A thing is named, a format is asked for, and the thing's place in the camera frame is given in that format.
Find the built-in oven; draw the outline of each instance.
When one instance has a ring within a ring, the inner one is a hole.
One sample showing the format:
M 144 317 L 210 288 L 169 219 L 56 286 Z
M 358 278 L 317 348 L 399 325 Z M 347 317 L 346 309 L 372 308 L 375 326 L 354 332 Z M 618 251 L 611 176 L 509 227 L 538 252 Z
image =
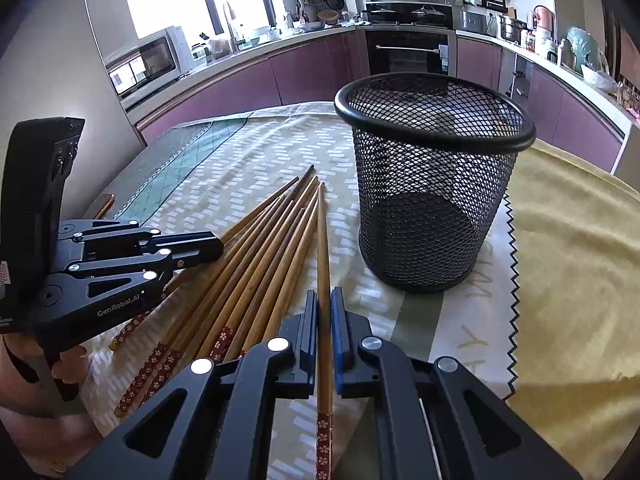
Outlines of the built-in oven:
M 366 0 L 373 25 L 423 25 L 453 29 L 450 0 Z
M 387 72 L 449 74 L 448 34 L 367 30 L 366 37 L 371 75 Z

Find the microwave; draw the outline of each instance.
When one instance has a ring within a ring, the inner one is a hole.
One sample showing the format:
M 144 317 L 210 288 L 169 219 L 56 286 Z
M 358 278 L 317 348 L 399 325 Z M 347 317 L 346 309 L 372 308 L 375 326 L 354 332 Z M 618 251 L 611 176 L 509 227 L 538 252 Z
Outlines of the microwave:
M 125 110 L 195 68 L 182 27 L 167 27 L 138 40 L 105 67 Z

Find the black zigzag trim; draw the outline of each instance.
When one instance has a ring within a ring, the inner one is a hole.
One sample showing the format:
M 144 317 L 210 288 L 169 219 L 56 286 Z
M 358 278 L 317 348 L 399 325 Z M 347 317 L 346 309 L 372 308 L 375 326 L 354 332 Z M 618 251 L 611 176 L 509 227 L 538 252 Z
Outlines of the black zigzag trim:
M 511 246 L 511 258 L 513 259 L 513 263 L 511 264 L 511 270 L 513 271 L 513 276 L 511 277 L 511 281 L 513 282 L 513 290 L 511 291 L 511 295 L 513 296 L 513 304 L 511 305 L 511 309 L 513 310 L 513 318 L 511 318 L 511 326 L 513 327 L 513 332 L 511 333 L 511 335 L 509 336 L 509 341 L 511 341 L 511 350 L 509 350 L 507 352 L 507 355 L 511 358 L 511 364 L 509 365 L 509 367 L 507 368 L 507 370 L 511 373 L 511 375 L 513 376 L 511 378 L 511 380 L 509 381 L 509 389 L 511 391 L 511 393 L 509 393 L 509 395 L 507 395 L 506 397 L 504 397 L 503 400 L 507 400 L 510 397 L 512 397 L 515 393 L 516 393 L 516 389 L 513 386 L 513 383 L 516 381 L 516 379 L 518 378 L 518 376 L 516 375 L 516 373 L 513 371 L 513 367 L 516 365 L 516 359 L 513 357 L 513 352 L 515 351 L 515 349 L 518 347 L 518 345 L 516 345 L 516 341 L 514 340 L 516 334 L 518 333 L 518 327 L 516 327 L 516 320 L 520 317 L 520 314 L 518 313 L 518 310 L 516 309 L 518 303 L 520 303 L 520 300 L 517 296 L 517 291 L 520 288 L 520 286 L 518 285 L 516 279 L 519 277 L 518 271 L 516 270 L 516 266 L 518 265 L 518 260 L 516 258 L 516 252 L 518 251 L 516 249 L 515 246 L 515 241 L 516 239 L 513 237 L 513 215 L 511 214 L 513 212 L 513 209 L 511 208 L 511 202 L 509 201 L 509 195 L 508 193 L 504 194 L 504 201 L 506 203 L 507 206 L 507 215 L 509 216 L 509 221 L 507 222 L 507 224 L 509 225 L 509 233 L 508 235 L 511 238 L 511 241 L 509 242 L 509 245 Z

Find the black mesh basket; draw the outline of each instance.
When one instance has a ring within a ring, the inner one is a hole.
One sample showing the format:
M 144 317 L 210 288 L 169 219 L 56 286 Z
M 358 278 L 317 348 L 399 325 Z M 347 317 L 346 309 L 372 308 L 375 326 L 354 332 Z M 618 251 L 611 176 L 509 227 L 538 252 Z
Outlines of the black mesh basket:
M 464 280 L 517 153 L 535 140 L 528 115 L 480 85 L 423 73 L 355 81 L 335 108 L 353 127 L 367 266 L 412 292 Z

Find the gold fabric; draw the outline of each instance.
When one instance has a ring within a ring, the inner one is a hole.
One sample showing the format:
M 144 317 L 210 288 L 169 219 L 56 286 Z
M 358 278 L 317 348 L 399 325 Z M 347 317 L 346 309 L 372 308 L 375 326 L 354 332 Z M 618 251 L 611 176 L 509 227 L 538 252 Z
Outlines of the gold fabric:
M 520 290 L 510 406 L 586 480 L 640 424 L 640 194 L 537 141 L 518 156 Z

